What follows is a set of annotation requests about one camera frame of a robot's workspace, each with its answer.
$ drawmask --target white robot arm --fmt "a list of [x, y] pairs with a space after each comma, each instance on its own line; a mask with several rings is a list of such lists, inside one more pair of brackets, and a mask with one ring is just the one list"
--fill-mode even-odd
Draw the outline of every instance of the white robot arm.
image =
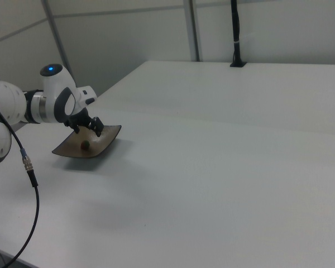
[[[103, 123], [98, 117], [90, 118], [86, 106], [97, 99], [90, 87], [77, 88], [60, 64], [50, 64], [40, 71], [43, 90], [24, 93], [17, 86], [0, 81], [0, 112], [11, 125], [28, 123], [64, 123], [76, 133], [78, 126], [93, 130], [99, 137]], [[0, 119], [0, 162], [9, 153], [11, 134]]]

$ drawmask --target metal connector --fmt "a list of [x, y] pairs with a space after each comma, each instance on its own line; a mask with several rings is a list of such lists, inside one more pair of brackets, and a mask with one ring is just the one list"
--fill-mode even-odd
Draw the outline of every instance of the metal connector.
[[23, 165], [25, 166], [26, 171], [29, 171], [29, 170], [34, 169], [34, 168], [32, 167], [32, 163], [31, 163], [31, 160], [30, 160], [29, 156], [27, 156], [27, 155], [24, 156], [24, 157], [22, 158], [22, 162], [23, 162]]

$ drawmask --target small ball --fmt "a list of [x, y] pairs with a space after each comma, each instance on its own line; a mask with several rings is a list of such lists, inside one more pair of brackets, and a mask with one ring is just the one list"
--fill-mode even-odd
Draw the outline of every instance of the small ball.
[[82, 149], [82, 150], [88, 150], [89, 149], [89, 141], [87, 141], [87, 140], [85, 140], [85, 141], [82, 141], [82, 143], [80, 144], [80, 148]]

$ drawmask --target white table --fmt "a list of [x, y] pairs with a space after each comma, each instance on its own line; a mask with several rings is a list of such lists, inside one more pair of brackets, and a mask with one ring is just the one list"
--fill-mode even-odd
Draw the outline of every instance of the white table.
[[[90, 107], [122, 125], [97, 159], [18, 131], [39, 181], [21, 260], [38, 267], [335, 267], [335, 66], [148, 62]], [[35, 212], [18, 147], [0, 164], [0, 249]]]

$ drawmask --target white wall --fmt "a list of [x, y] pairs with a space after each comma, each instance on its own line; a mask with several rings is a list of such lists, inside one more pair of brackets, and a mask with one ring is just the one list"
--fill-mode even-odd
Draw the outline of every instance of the white wall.
[[102, 94], [146, 60], [191, 61], [183, 0], [49, 0], [78, 86]]
[[[231, 61], [228, 0], [197, 0], [203, 61]], [[238, 0], [242, 59], [335, 64], [335, 0]]]
[[41, 89], [40, 69], [61, 58], [38, 0], [0, 0], [0, 80]]

